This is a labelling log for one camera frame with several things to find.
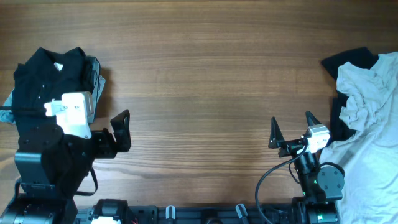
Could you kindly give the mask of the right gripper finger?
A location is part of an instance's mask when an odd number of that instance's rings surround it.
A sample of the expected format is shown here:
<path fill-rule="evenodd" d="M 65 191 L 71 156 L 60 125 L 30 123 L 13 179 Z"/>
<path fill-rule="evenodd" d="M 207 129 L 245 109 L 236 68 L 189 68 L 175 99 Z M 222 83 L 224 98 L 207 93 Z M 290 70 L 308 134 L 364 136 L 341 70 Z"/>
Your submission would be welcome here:
<path fill-rule="evenodd" d="M 310 111 L 306 111 L 305 112 L 305 116 L 306 116 L 306 119 L 307 119 L 307 126 L 308 127 L 321 124 L 321 122 L 319 122 L 319 120 L 317 120 L 316 117 Z"/>
<path fill-rule="evenodd" d="M 272 117 L 271 118 L 271 132 L 270 132 L 270 137 L 269 137 L 268 148 L 271 148 L 271 149 L 281 148 L 284 142 L 285 142 L 285 139 L 284 139 L 283 134 L 279 128 L 276 118 Z"/>

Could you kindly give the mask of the black t-shirt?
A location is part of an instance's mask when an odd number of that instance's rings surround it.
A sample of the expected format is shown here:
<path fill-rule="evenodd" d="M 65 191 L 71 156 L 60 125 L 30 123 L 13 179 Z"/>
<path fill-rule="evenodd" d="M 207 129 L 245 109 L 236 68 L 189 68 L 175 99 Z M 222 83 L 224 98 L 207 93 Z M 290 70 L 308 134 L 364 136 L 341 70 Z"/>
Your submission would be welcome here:
<path fill-rule="evenodd" d="M 60 100 L 64 93 L 93 92 L 92 63 L 80 47 L 64 54 L 42 47 L 14 72 L 12 107 L 41 110 L 52 99 Z"/>

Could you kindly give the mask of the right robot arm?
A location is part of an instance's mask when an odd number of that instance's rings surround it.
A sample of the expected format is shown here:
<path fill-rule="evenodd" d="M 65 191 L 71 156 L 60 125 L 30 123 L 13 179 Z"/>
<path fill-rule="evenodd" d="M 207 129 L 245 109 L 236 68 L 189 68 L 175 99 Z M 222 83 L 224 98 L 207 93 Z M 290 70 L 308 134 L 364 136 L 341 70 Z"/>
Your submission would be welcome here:
<path fill-rule="evenodd" d="M 269 147 L 279 157 L 291 157 L 303 196 L 294 197 L 287 212 L 290 223 L 339 223 L 336 202 L 343 198 L 345 172 L 332 162 L 321 163 L 317 152 L 328 144 L 329 129 L 307 111 L 306 133 L 286 141 L 276 119 L 271 118 Z"/>

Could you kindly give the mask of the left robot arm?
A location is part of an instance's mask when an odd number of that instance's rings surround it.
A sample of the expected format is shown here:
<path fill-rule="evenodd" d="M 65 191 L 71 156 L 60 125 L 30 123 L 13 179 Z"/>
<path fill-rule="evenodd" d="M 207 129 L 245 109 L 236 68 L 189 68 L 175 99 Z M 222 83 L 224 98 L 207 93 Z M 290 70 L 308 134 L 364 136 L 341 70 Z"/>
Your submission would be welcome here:
<path fill-rule="evenodd" d="M 44 124 L 19 138 L 15 164 L 20 177 L 1 223 L 73 223 L 78 209 L 75 195 L 87 175 L 94 176 L 95 159 L 113 159 L 131 148 L 130 113 L 124 110 L 106 128 L 88 137 L 67 134 L 57 124 Z"/>

